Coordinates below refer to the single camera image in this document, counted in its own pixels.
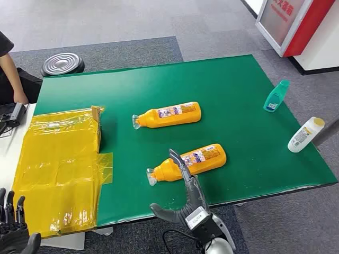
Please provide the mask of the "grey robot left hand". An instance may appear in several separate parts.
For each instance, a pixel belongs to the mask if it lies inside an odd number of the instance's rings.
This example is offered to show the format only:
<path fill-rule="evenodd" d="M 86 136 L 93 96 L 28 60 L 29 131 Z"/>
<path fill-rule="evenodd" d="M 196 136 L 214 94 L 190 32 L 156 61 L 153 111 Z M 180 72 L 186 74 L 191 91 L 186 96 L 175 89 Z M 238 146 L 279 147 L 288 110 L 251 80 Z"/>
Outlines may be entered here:
<path fill-rule="evenodd" d="M 25 196 L 17 207 L 14 191 L 1 188 L 1 253 L 37 253 L 42 241 L 40 233 L 30 234 L 25 219 Z"/>

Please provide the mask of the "person's hand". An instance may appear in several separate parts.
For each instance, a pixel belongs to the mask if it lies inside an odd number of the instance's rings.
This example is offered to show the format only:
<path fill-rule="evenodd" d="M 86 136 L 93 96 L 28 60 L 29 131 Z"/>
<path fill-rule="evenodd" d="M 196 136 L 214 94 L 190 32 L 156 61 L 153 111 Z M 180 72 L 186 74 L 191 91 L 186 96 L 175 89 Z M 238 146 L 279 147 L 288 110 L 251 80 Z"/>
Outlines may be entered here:
<path fill-rule="evenodd" d="M 26 95 L 23 91 L 14 91 L 14 92 L 14 101 L 15 103 L 21 103 L 23 105 L 29 104 L 29 100 Z"/>

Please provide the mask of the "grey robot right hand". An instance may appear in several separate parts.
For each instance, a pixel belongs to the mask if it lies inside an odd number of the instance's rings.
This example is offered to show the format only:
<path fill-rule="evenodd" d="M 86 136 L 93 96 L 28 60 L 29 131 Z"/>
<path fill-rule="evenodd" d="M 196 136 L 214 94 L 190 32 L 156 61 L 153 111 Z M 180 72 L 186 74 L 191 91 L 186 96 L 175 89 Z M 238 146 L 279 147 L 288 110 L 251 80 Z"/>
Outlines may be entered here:
<path fill-rule="evenodd" d="M 186 226 L 185 219 L 200 206 L 208 211 L 209 208 L 199 180 L 189 171 L 179 153 L 173 149 L 168 151 L 169 156 L 179 167 L 185 182 L 186 203 L 179 210 L 167 210 L 159 204 L 152 203 L 149 205 L 151 211 L 157 218 L 182 226 Z"/>

